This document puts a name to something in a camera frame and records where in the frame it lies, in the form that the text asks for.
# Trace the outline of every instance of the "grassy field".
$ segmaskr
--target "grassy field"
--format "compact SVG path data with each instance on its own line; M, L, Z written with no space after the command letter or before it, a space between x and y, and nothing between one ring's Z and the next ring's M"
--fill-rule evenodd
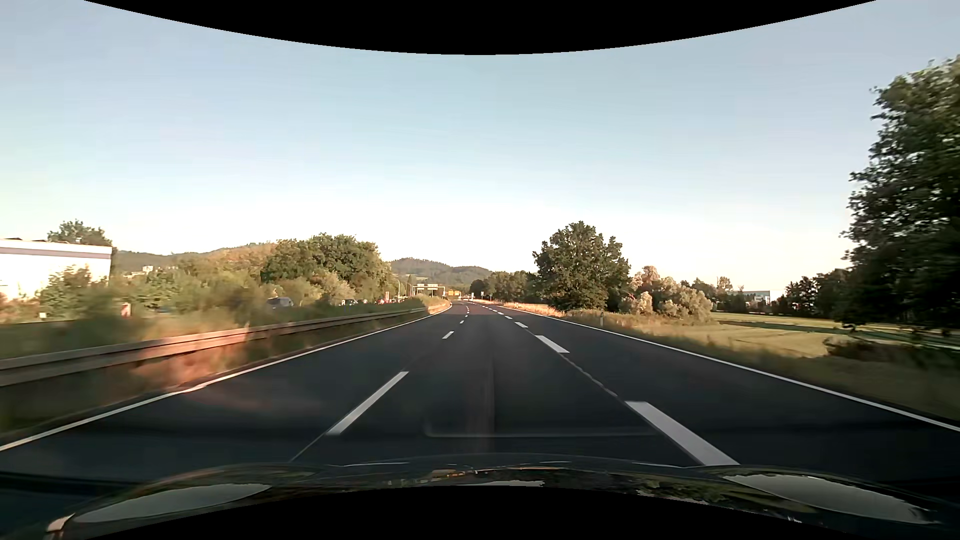
M600 311L505 306L600 326ZM911 342L909 329L891 325L870 325L850 334L823 319L713 315L712 324L682 325L604 313L603 329L960 420L960 354L955 339L925 334L921 341Z
M778 315L755 315L741 313L712 313L713 319L721 325L783 332L805 332L829 337L832 335L856 336L880 343L917 343L928 347L944 347L960 350L960 337L944 338L935 331L917 331L896 325L872 324L857 327L850 333L840 323L829 319L807 319L803 317L781 317Z

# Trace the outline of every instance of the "roadside vegetation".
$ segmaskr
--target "roadside vegetation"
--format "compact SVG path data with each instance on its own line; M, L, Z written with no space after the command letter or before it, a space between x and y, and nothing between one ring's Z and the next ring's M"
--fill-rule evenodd
M64 222L48 238L111 243L103 230L79 221ZM115 271L100 281L86 268L68 268L35 298L0 295L0 323L23 323L0 325L0 358L444 302L419 295L377 305L385 291L394 297L399 283L376 245L352 236L250 244L175 263L128 277ZM267 300L274 297L288 297L293 306L273 309ZM341 306L347 299L368 302ZM121 313L125 303L129 317Z

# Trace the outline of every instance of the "asphalt road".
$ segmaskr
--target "asphalt road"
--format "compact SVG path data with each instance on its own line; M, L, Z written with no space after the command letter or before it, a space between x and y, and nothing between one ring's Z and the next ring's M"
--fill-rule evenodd
M0 446L0 531L89 498L55 482L39 491L5 483L5 473L145 482L244 462L478 452L776 465L885 483L960 479L960 430L628 337L456 302Z

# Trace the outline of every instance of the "forested hill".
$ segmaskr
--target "forested hill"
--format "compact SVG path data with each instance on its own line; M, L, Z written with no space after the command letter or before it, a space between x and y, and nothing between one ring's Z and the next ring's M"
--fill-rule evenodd
M229 250L245 250L247 248L257 248L259 246L266 246L271 242L261 242L261 243L251 243L246 246L238 246L235 248L220 248L218 250L213 250L211 252L205 253L196 253L196 252L185 252L185 253L174 253L171 255L158 255L155 253L143 253L136 251L124 251L117 250L115 256L113 256L113 265L116 269L121 272L138 272L144 266L173 266L177 264L177 259L182 257L192 257L192 256L209 256L215 253L229 251Z
M400 276L416 274L418 277L427 278L431 283L441 283L462 290L469 288L473 280L484 280L491 273L481 266L450 266L422 258L399 258L392 260L390 266Z

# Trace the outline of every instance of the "grass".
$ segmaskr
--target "grass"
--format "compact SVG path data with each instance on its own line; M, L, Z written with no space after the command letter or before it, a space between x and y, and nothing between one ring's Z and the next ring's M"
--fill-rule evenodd
M505 307L600 326L600 311L560 312L543 305L514 303ZM850 334L838 323L822 319L735 313L714 316L717 320L712 324L685 325L604 313L603 329L960 420L960 353L941 343L953 340L938 342L925 336L920 343L910 343L902 339L909 331L890 325L871 325Z
M115 343L130 343L174 335L231 330L276 323L305 321L359 313L375 313L442 305L413 298L398 304L357 306L312 306L286 309L231 311L224 308L182 315L106 317L78 321L0 325L0 359L85 349Z
M851 334L840 323L829 319L808 319L803 317L783 317L778 315L757 315L746 313L713 313L713 319L730 326L764 328L781 331L806 331L833 335L856 335L885 343L921 343L928 347L943 347L960 350L960 336L943 337L934 331L922 331L912 327L898 327L890 324L870 324L857 327Z

